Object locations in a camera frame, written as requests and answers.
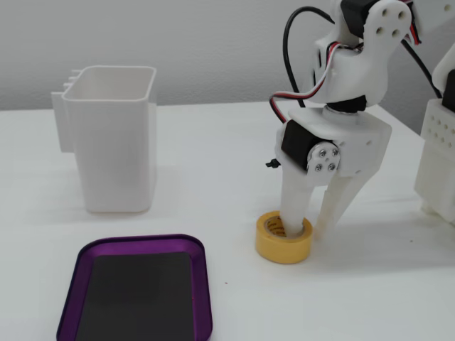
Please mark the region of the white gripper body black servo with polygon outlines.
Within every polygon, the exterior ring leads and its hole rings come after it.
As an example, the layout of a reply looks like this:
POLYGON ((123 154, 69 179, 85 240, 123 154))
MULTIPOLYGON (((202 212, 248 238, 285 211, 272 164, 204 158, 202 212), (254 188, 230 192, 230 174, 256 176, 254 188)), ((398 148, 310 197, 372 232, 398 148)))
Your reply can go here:
POLYGON ((307 107, 289 112, 281 150, 303 171, 356 176, 380 166, 390 135, 391 126, 367 112, 307 107))

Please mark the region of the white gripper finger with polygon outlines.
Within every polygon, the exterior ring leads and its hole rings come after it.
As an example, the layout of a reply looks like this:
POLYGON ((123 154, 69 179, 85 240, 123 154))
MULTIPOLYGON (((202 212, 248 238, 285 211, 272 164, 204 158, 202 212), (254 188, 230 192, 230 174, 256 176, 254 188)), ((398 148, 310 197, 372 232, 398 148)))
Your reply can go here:
POLYGON ((344 176, 337 170, 323 196, 321 211, 315 225, 316 239, 333 230, 348 209, 356 195, 370 180, 370 174, 360 172, 354 176, 344 176))
POLYGON ((338 147, 322 141, 304 154, 307 164, 302 167, 286 155, 278 143, 275 147, 277 160, 282 167, 282 192, 279 216, 288 237, 304 233, 304 218, 314 188, 327 186, 336 174, 341 160, 338 147))

